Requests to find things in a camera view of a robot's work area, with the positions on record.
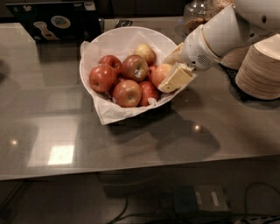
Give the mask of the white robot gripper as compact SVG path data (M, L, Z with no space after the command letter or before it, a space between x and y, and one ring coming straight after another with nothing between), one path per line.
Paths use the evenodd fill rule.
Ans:
M163 93L171 93L185 87L194 78L194 67L206 71L221 60L210 48L203 31L203 25L190 33L184 43L180 43L164 58L165 64L173 65L167 77L159 84Z

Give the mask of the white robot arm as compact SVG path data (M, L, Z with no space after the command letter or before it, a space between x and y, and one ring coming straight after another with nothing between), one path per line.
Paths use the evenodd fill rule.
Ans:
M234 0L164 59L172 69L158 89L170 93L185 88L193 71L206 71L236 48L252 45L280 31L280 0Z

